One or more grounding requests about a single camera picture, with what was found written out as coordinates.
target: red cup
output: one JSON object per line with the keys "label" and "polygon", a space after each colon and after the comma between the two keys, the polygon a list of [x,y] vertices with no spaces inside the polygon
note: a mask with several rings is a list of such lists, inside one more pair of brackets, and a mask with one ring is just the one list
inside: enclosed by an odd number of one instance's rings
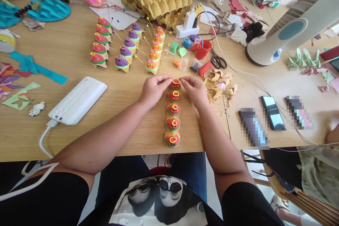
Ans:
{"label": "red cup", "polygon": [[197,53],[195,53],[195,57],[198,60],[203,60],[205,56],[207,55],[207,53],[212,48],[212,43],[210,43],[210,41],[207,41],[207,40],[203,40],[203,41],[204,41],[204,46],[202,46],[202,41],[201,41],[197,49]]}

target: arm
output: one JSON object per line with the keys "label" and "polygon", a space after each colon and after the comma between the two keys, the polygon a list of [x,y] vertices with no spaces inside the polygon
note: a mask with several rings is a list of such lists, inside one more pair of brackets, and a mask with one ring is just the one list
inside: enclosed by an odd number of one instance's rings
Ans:
{"label": "arm", "polygon": [[[173,76],[156,75],[147,78],[139,100],[119,114],[95,127],[59,152],[48,164],[58,162],[54,172],[71,172],[86,180],[90,189],[94,176],[118,154],[146,113],[159,101]],[[38,171],[30,178],[46,170]]]}
{"label": "arm", "polygon": [[193,76],[182,77],[179,80],[199,112],[205,151],[214,171],[220,201],[225,190],[236,182],[248,182],[255,185],[239,151],[214,113],[203,81]]}

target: hand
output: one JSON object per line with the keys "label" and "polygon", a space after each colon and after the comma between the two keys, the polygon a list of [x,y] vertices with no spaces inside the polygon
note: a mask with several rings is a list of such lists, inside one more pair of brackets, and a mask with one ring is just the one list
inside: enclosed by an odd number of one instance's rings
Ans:
{"label": "hand", "polygon": [[209,106],[207,98],[206,87],[204,82],[197,77],[185,76],[179,78],[181,84],[185,88],[193,102],[194,106],[199,110],[202,107]]}
{"label": "hand", "polygon": [[153,108],[173,78],[174,77],[170,75],[155,75],[147,78],[142,88],[139,102],[147,105],[149,109]]}

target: fan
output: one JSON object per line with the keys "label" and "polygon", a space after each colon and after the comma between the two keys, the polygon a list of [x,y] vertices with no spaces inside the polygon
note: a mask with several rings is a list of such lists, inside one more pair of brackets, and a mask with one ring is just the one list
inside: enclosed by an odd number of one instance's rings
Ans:
{"label": "fan", "polygon": [[257,66],[273,64],[282,50],[296,49],[338,19],[338,0],[298,0],[266,35],[247,45],[246,57]]}

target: wooden chair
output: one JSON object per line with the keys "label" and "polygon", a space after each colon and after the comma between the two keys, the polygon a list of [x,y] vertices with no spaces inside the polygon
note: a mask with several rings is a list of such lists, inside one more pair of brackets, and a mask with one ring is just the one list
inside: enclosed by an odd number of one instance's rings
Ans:
{"label": "wooden chair", "polygon": [[[262,150],[260,150],[259,152],[260,157],[262,159],[265,159]],[[245,160],[243,150],[240,150],[240,153],[243,159]],[[263,165],[267,175],[273,173],[271,167],[269,167],[265,163]],[[286,189],[280,184],[276,175],[269,177],[268,180],[269,181],[254,179],[256,184],[272,187],[273,191],[277,196],[284,200],[289,200],[294,205],[303,210],[305,213],[307,213],[309,216],[311,216],[313,219],[315,219],[317,222],[319,222],[321,225],[323,226],[339,225],[339,210],[336,209],[335,207],[308,196],[306,193],[304,193],[298,188],[295,188],[295,192],[297,195],[286,191]]]}

